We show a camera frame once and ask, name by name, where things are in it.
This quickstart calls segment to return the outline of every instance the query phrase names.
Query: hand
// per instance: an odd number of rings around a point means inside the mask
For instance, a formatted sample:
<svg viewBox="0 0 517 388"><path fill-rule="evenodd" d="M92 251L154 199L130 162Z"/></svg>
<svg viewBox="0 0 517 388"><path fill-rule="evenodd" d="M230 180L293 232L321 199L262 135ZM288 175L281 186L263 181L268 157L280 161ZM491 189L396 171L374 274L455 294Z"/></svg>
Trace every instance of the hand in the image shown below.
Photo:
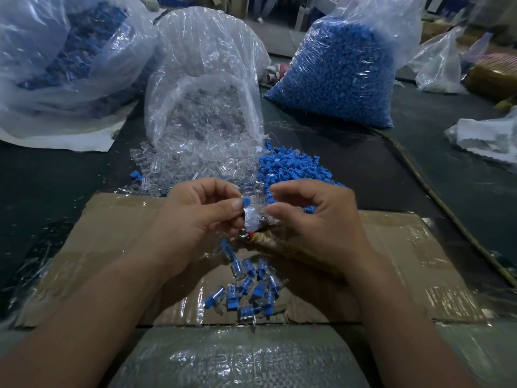
<svg viewBox="0 0 517 388"><path fill-rule="evenodd" d="M182 182L171 189L138 247L152 254L147 257L157 259L171 278L187 267L209 231L235 237L244 227L243 213L242 197L230 182L217 178Z"/></svg>
<svg viewBox="0 0 517 388"><path fill-rule="evenodd" d="M375 254L357 211L351 189L312 179L280 182L270 187L277 203L266 212L303 236L322 261L344 270ZM314 214L297 207L316 206Z"/></svg>

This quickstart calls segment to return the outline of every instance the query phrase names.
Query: pants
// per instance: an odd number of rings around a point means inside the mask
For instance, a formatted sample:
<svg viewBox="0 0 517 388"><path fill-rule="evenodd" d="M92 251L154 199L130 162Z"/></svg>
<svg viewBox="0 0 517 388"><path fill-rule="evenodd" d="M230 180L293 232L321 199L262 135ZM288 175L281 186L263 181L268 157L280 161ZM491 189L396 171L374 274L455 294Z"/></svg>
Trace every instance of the pants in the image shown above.
<svg viewBox="0 0 517 388"><path fill-rule="evenodd" d="M267 18L278 0L266 0L264 9L262 9L263 1L264 0L255 0L255 4L253 6L253 14L255 15L255 18Z"/></svg>

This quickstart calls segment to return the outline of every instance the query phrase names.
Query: forearm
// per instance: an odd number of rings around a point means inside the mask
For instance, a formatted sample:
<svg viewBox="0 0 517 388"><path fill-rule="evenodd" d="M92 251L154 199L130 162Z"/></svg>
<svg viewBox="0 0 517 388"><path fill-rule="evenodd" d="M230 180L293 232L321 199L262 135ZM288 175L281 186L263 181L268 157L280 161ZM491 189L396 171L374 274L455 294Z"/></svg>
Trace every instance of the forearm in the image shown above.
<svg viewBox="0 0 517 388"><path fill-rule="evenodd" d="M350 269L348 281L387 388L477 386L388 259L373 253Z"/></svg>
<svg viewBox="0 0 517 388"><path fill-rule="evenodd" d="M160 267L123 255L32 331L0 366L1 386L96 386L165 282Z"/></svg>

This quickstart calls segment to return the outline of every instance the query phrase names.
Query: bag of blue plastic pieces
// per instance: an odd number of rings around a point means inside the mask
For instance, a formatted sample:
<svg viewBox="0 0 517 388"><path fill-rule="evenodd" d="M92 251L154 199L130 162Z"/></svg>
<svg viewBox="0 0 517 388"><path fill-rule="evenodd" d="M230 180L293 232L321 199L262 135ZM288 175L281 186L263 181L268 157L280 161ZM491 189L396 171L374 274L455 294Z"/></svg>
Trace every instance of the bag of blue plastic pieces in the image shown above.
<svg viewBox="0 0 517 388"><path fill-rule="evenodd" d="M265 95L289 108L392 127L395 71L416 53L425 0L340 0Z"/></svg>
<svg viewBox="0 0 517 388"><path fill-rule="evenodd" d="M2 3L0 127L9 133L23 137L31 119L46 134L52 117L102 118L145 91L158 39L139 0Z"/></svg>

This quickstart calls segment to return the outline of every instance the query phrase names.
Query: person's left hand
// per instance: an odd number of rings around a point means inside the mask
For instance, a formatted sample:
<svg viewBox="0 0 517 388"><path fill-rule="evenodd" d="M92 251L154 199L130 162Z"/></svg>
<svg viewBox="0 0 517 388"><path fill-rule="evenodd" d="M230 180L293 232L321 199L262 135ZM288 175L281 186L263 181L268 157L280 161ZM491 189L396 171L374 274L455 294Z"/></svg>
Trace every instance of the person's left hand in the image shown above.
<svg viewBox="0 0 517 388"><path fill-rule="evenodd" d="M209 231L221 230L235 237L244 227L242 215L242 197L230 182L217 178L182 182L171 189L138 248L146 251L146 258L157 259L168 277L173 277L187 267Z"/></svg>

